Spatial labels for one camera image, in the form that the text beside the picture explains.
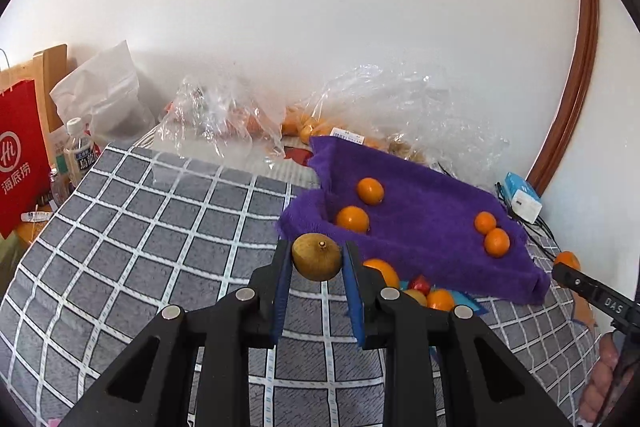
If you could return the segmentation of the person's right hand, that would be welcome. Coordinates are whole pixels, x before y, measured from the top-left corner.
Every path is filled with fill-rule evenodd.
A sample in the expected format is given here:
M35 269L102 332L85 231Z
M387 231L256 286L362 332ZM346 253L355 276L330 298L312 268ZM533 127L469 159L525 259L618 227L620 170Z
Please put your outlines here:
M579 417L593 424L610 390L613 372L620 357L624 335L619 331L604 334L599 343L599 360L593 366L589 381L579 401Z

